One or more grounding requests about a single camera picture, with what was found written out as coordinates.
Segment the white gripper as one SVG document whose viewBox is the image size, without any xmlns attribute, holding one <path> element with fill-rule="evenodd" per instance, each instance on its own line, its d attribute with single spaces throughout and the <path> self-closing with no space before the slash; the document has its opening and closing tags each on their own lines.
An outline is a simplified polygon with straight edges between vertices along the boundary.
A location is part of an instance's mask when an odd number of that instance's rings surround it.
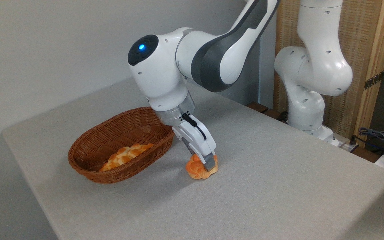
<svg viewBox="0 0 384 240">
<path fill-rule="evenodd" d="M 179 140 L 182 140 L 191 155 L 197 154 L 202 157 L 202 163 L 207 172 L 215 167 L 215 148 L 216 143 L 207 127 L 193 115 L 186 117 L 196 122 L 193 126 L 180 116 L 180 123 L 172 129 Z"/>
</svg>

